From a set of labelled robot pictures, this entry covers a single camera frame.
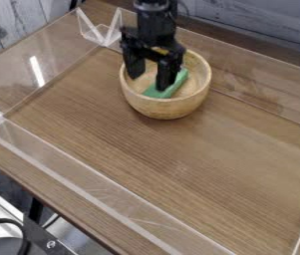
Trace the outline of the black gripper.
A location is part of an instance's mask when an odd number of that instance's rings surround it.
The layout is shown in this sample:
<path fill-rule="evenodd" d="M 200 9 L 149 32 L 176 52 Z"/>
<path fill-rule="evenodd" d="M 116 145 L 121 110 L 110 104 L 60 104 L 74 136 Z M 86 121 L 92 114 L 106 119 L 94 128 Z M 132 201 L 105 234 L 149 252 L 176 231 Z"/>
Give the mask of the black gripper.
<path fill-rule="evenodd" d="M 146 70 L 146 59 L 157 60 L 156 89 L 163 92 L 175 84 L 185 47 L 176 40 L 179 0 L 134 0 L 137 24 L 121 28 L 125 64 L 130 78 Z"/>

